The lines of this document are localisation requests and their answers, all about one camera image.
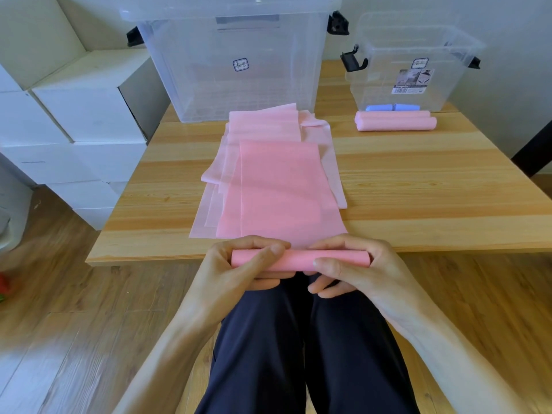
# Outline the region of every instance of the rolled pink fabric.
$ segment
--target rolled pink fabric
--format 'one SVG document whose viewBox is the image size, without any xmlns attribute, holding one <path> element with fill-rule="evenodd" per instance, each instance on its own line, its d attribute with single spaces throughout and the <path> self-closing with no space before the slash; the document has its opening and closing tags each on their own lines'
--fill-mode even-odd
<svg viewBox="0 0 552 414">
<path fill-rule="evenodd" d="M 236 268 L 251 260 L 260 250 L 233 250 L 232 267 Z M 357 250 L 286 250 L 284 255 L 268 271 L 315 271 L 313 261 L 318 257 L 331 257 L 361 267 L 370 266 L 366 251 Z"/>
<path fill-rule="evenodd" d="M 437 118 L 359 118 L 355 123 L 359 131 L 432 131 L 437 126 Z"/>
<path fill-rule="evenodd" d="M 429 110 L 410 110 L 410 111 L 381 111 L 381 112 L 362 112 L 358 111 L 354 116 L 356 121 L 361 119 L 374 119 L 374 118 L 430 118 L 431 112 Z"/>
</svg>

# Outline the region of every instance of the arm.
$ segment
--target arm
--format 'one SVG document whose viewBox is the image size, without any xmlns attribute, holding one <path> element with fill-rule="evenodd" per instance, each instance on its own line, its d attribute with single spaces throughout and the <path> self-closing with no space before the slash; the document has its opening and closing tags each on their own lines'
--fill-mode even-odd
<svg viewBox="0 0 552 414">
<path fill-rule="evenodd" d="M 332 237 L 314 249 L 366 250 L 370 268 L 319 258 L 320 276 L 309 291 L 333 298 L 364 293 L 387 321 L 418 351 L 453 408 L 459 413 L 530 413 L 527 405 L 447 319 L 388 243 L 349 235 Z M 333 279 L 337 285 L 324 289 Z"/>
<path fill-rule="evenodd" d="M 244 292 L 276 287 L 280 279 L 295 274 L 264 272 L 289 247 L 284 241 L 256 236 L 211 247 L 175 317 L 136 373 L 114 413 L 174 414 L 200 350 Z M 263 250 L 247 264 L 232 269 L 229 263 L 232 250 L 240 248 Z"/>
</svg>

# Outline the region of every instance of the label sticker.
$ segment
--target label sticker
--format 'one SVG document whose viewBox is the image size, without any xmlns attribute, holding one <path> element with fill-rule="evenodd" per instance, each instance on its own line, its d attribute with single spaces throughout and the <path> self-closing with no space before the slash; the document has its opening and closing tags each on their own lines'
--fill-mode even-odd
<svg viewBox="0 0 552 414">
<path fill-rule="evenodd" d="M 401 69 L 391 94 L 423 94 L 434 71 L 434 69 Z"/>
<path fill-rule="evenodd" d="M 412 69 L 424 69 L 427 63 L 430 61 L 429 58 L 417 58 L 412 62 Z"/>
<path fill-rule="evenodd" d="M 234 69 L 236 71 L 243 71 L 244 69 L 249 69 L 249 62 L 247 62 L 247 58 L 241 58 L 240 60 L 236 60 L 232 62 L 234 65 Z"/>
</svg>

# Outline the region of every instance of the plastic storage box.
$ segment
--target plastic storage box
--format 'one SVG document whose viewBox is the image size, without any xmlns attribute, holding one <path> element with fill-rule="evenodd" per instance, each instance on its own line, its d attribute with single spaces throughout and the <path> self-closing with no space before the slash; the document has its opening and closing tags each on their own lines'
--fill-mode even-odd
<svg viewBox="0 0 552 414">
<path fill-rule="evenodd" d="M 182 122 L 286 103 L 313 110 L 341 0 L 122 0 Z"/>
<path fill-rule="evenodd" d="M 416 11 L 361 16 L 355 57 L 359 64 L 368 59 L 368 67 L 346 73 L 358 110 L 394 103 L 441 110 L 485 46 L 440 18 L 439 12 Z"/>
</svg>

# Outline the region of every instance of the leg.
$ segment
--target leg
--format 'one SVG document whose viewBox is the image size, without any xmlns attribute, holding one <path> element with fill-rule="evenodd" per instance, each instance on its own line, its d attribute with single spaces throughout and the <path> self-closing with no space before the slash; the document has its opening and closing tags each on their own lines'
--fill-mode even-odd
<svg viewBox="0 0 552 414">
<path fill-rule="evenodd" d="M 309 295 L 302 274 L 245 293 L 223 320 L 197 413 L 304 414 Z"/>
<path fill-rule="evenodd" d="M 361 292 L 314 296 L 305 369 L 317 414 L 419 413 L 397 342 Z"/>
</svg>

